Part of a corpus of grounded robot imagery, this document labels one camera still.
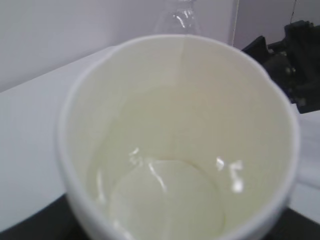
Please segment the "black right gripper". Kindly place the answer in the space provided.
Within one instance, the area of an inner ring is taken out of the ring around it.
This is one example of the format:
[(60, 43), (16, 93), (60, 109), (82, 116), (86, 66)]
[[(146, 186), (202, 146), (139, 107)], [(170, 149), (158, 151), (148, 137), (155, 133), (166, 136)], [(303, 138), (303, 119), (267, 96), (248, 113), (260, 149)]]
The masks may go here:
[(281, 41), (257, 37), (243, 52), (261, 64), (301, 114), (320, 109), (320, 27), (299, 20), (284, 27)]

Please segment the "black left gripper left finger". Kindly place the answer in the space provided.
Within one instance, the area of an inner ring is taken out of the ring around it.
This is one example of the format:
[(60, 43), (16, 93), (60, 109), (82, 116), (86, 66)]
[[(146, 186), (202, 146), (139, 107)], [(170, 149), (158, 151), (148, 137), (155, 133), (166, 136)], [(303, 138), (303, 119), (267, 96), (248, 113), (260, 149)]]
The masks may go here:
[(81, 240), (83, 229), (77, 222), (65, 195), (50, 205), (2, 231), (2, 240)]

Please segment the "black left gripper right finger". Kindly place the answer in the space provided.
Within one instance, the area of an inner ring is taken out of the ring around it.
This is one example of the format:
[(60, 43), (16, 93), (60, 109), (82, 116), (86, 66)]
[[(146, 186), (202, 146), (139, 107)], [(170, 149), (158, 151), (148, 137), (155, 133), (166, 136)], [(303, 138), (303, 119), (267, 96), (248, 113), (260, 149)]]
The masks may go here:
[(320, 240), (320, 225), (288, 208), (269, 232), (269, 239)]

